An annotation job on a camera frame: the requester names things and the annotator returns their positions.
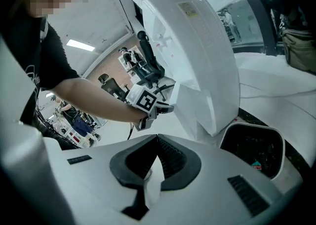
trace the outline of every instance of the metal frame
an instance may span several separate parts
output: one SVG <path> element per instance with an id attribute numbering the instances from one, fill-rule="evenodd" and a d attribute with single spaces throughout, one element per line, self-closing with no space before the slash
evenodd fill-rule
<path id="1" fill-rule="evenodd" d="M 257 21 L 262 34 L 265 53 L 267 55 L 276 56 L 277 55 L 277 35 L 275 27 L 264 3 L 261 0 L 247 0 Z"/>

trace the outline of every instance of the bag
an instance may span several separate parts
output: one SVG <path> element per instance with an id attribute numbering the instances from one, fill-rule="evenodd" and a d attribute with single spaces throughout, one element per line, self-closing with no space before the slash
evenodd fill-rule
<path id="1" fill-rule="evenodd" d="M 312 33 L 284 29 L 282 40 L 287 63 L 291 67 L 316 75 L 316 45 Z"/>

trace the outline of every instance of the ceiling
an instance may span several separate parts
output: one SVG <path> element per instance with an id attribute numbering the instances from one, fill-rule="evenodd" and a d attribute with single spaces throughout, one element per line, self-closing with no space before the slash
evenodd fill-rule
<path id="1" fill-rule="evenodd" d="M 70 66 L 82 75 L 93 61 L 128 33 L 130 24 L 119 0 L 77 0 L 49 15 L 48 22 L 60 36 Z M 73 39 L 95 47 L 90 52 L 67 46 Z"/>

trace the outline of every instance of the office chair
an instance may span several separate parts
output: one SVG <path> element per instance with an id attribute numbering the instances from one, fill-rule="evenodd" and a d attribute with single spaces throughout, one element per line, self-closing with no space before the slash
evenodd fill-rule
<path id="1" fill-rule="evenodd" d="M 147 70 L 149 70 L 151 73 L 145 76 L 145 79 L 148 80 L 151 83 L 157 84 L 157 89 L 154 91 L 154 94 L 160 93 L 162 96 L 162 100 L 166 101 L 166 98 L 164 97 L 162 91 L 169 89 L 171 87 L 174 87 L 174 85 L 163 85 L 162 87 L 159 87 L 159 79 L 164 77 L 164 68 L 157 62 L 156 57 L 153 53 L 153 49 L 149 43 L 149 39 L 145 33 L 145 31 L 140 31 L 137 34 L 137 38 L 139 39 L 139 44 L 141 48 L 143 49 L 143 52 L 145 54 L 146 64 L 142 65 L 145 66 Z M 142 85 L 144 82 L 141 80 L 137 84 Z"/>
<path id="2" fill-rule="evenodd" d="M 120 86 L 117 84 L 114 78 L 109 78 L 109 75 L 102 74 L 98 77 L 98 80 L 101 82 L 101 88 L 114 96 L 114 94 L 117 95 L 118 99 L 121 101 L 125 101 L 125 98 L 127 97 L 129 93 L 129 89 L 127 88 L 127 85 L 124 87 L 127 89 L 125 92 Z"/>

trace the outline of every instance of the white floor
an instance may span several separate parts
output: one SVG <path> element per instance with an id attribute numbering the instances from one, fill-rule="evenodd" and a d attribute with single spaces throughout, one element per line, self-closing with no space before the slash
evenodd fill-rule
<path id="1" fill-rule="evenodd" d="M 164 78 L 161 80 L 159 85 L 170 85 L 173 82 L 173 80 Z M 171 93 L 172 88 L 163 91 L 163 94 L 167 99 L 167 103 L 170 99 Z M 240 118 L 237 118 L 234 121 L 244 122 Z M 97 146 L 125 141 L 129 135 L 129 131 L 129 123 L 115 122 L 109 120 L 102 128 L 97 130 L 97 133 L 102 136 Z M 225 130 L 223 130 L 216 137 L 211 137 L 208 133 L 205 132 L 204 134 L 202 134 L 199 140 L 194 141 L 218 147 L 222 140 L 224 132 Z M 165 134 L 190 139 L 185 130 L 183 129 L 182 125 L 178 121 L 177 117 L 173 113 L 159 115 L 157 119 L 153 122 L 152 127 L 150 129 L 140 132 L 134 130 L 131 135 L 131 139 L 148 134 Z M 155 161 L 153 168 L 156 169 L 153 170 L 153 175 L 151 176 L 151 179 L 148 182 L 147 187 L 151 188 L 150 192 L 155 192 L 155 196 L 151 196 L 149 200 L 147 199 L 147 204 L 149 206 L 154 202 L 154 199 L 158 198 L 159 190 L 157 188 L 159 187 L 161 181 L 163 181 L 163 179 L 161 178 L 163 177 L 163 174 L 161 174 L 162 168 L 158 159 Z M 294 168 L 291 162 L 287 158 L 285 158 L 283 170 L 281 174 L 278 176 L 278 178 L 274 180 L 275 185 L 279 188 L 279 190 L 282 193 L 285 193 L 294 186 L 300 184 L 301 182 L 302 178 L 300 174 Z"/>

